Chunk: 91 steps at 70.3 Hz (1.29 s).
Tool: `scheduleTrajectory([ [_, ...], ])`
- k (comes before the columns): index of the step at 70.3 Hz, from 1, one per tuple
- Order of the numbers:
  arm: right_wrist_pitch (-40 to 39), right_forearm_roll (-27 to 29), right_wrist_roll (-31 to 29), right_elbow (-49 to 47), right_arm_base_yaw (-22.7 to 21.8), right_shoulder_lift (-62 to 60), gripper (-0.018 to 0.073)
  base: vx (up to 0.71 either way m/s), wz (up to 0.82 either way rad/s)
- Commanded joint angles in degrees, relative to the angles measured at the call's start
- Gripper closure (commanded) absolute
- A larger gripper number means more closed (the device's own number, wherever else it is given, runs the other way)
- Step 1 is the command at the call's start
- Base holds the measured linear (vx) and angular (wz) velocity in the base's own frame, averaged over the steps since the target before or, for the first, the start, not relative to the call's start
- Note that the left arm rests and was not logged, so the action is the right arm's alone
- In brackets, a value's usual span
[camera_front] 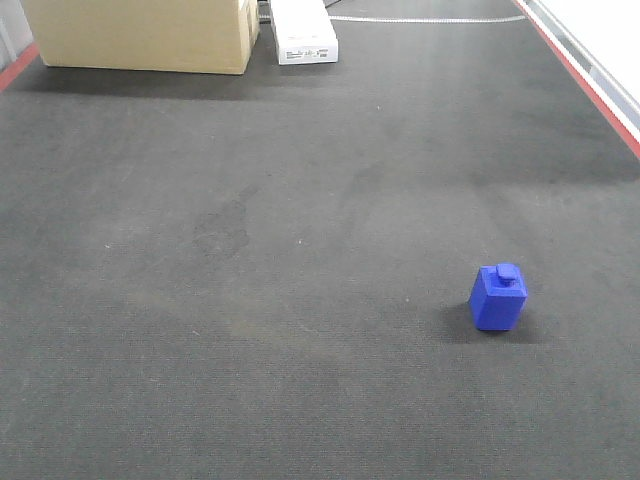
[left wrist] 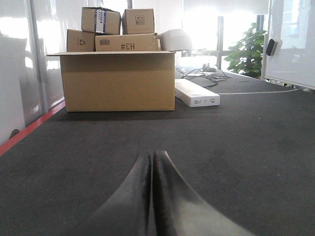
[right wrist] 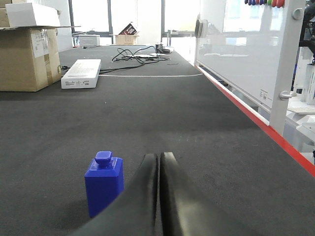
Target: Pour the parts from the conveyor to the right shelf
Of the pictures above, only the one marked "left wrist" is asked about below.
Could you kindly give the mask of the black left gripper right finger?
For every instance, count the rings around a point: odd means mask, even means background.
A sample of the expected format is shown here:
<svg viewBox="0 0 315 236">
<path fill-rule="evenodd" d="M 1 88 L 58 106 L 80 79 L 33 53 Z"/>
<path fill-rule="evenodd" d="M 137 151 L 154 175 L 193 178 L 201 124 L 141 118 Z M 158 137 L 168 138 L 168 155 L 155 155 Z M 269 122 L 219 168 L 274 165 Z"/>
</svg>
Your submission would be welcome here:
<svg viewBox="0 0 315 236">
<path fill-rule="evenodd" d="M 168 153 L 153 157 L 153 207 L 159 236 L 251 236 L 189 186 Z"/>
</svg>

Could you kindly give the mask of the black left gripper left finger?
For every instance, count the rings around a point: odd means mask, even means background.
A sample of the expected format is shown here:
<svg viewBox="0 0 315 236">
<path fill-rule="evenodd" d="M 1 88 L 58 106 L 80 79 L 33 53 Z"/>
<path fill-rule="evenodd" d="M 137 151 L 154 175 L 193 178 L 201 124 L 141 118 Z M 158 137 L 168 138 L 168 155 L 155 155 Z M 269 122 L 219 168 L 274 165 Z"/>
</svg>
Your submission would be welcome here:
<svg viewBox="0 0 315 236">
<path fill-rule="evenodd" d="M 151 199 L 151 157 L 137 156 L 131 170 L 111 197 L 86 222 L 73 230 L 75 236 L 145 236 Z"/>
</svg>

